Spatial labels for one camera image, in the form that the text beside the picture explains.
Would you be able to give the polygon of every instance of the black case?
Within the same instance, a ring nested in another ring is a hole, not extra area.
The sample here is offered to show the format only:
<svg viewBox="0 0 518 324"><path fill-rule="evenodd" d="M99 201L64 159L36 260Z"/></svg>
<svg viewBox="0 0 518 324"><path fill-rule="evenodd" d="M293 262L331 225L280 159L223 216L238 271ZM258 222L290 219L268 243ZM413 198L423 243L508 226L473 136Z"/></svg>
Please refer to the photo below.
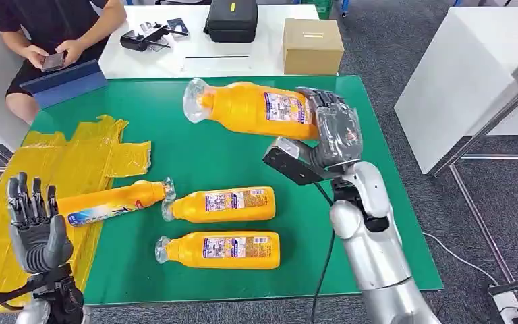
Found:
<svg viewBox="0 0 518 324"><path fill-rule="evenodd" d="M204 32L219 43L250 43L257 29L257 0L213 0Z"/></svg>

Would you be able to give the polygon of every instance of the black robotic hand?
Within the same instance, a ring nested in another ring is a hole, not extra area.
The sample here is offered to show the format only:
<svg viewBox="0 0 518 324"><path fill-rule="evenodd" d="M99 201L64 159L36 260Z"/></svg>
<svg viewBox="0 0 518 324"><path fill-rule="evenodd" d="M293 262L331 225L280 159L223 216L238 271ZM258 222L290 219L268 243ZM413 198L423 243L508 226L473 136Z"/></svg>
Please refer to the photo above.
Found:
<svg viewBox="0 0 518 324"><path fill-rule="evenodd" d="M311 163L325 168L360 159L362 132L355 107L331 91L298 87L316 116L319 144L311 154Z"/></svg>
<svg viewBox="0 0 518 324"><path fill-rule="evenodd" d="M35 274L65 264L73 246L66 234L65 220L58 215L55 187L48 187L47 212L40 179L33 180L32 197L29 197L26 181L26 173L21 172L7 184L9 230L17 262L23 271Z"/></svg>

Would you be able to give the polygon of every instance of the green table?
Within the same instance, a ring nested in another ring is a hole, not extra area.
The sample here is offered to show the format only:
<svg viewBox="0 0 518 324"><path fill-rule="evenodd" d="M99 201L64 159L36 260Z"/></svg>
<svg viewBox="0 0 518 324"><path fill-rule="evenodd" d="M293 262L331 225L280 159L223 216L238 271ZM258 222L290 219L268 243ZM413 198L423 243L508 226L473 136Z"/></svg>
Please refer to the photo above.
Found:
<svg viewBox="0 0 518 324"><path fill-rule="evenodd" d="M362 158L382 172L394 208L404 251L423 290L442 282L416 221L410 200L386 141L357 76L279 76L209 78L211 85L251 81L292 90L309 86L335 91L356 107L362 125ZM178 197L197 190L272 186L277 215L270 221L192 224L163 221L160 206L104 222L92 270L84 291L87 304L239 300L309 296L328 249L331 225L328 205L315 186L297 186L263 164L273 138L230 132L213 121L191 124L183 115L188 80L112 80L108 87L40 112L31 129L60 130L70 138L78 122L108 114L130 121L124 142L152 141L152 166L146 175L121 178L114 187L138 179L174 179ZM329 183L324 187L330 190ZM270 230L281 237L281 266L275 270L192 269L176 262L160 265L154 244L162 235L178 238L196 231ZM355 294L359 290L340 241L328 266L321 294Z"/></svg>

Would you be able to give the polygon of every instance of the floor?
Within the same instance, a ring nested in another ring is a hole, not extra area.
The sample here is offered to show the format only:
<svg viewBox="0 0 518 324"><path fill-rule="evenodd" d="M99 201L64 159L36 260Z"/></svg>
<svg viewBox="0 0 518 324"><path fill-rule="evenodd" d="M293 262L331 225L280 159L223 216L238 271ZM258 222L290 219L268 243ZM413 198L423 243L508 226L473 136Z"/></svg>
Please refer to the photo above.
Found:
<svg viewBox="0 0 518 324"><path fill-rule="evenodd" d="M358 74L368 91L418 220L425 232L503 276L449 173L420 173L393 107L453 0L352 0L338 17L345 43L341 74ZM479 152L518 153L518 137L489 138ZM518 277L518 162L462 161L459 171L513 275ZM424 296L443 323L502 323L488 298L489 279L427 238L445 289ZM93 323L307 323L309 298L97 308ZM0 315L0 323L13 323ZM317 323L367 323L359 296L321 298Z"/></svg>

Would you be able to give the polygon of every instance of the orange bottle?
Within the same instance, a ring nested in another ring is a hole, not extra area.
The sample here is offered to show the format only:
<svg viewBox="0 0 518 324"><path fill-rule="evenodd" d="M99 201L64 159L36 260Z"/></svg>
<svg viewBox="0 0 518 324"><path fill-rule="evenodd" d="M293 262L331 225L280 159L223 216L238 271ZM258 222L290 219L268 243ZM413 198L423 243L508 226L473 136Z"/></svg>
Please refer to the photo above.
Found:
<svg viewBox="0 0 518 324"><path fill-rule="evenodd" d="M170 178L149 182L138 180L130 186L91 192L57 201L59 214L65 215L72 226L81 226L130 211L152 206L160 200L163 205L175 199L175 189Z"/></svg>
<svg viewBox="0 0 518 324"><path fill-rule="evenodd" d="M275 193L271 187L197 191L162 203L166 221L185 219L192 223L264 221L275 216Z"/></svg>
<svg viewBox="0 0 518 324"><path fill-rule="evenodd" d="M305 96L251 82L209 86L193 79L183 94L183 112L192 123L211 119L234 132L318 139L314 112Z"/></svg>
<svg viewBox="0 0 518 324"><path fill-rule="evenodd" d="M193 268L274 269L281 260L275 232L194 232L156 243L159 263L177 261Z"/></svg>

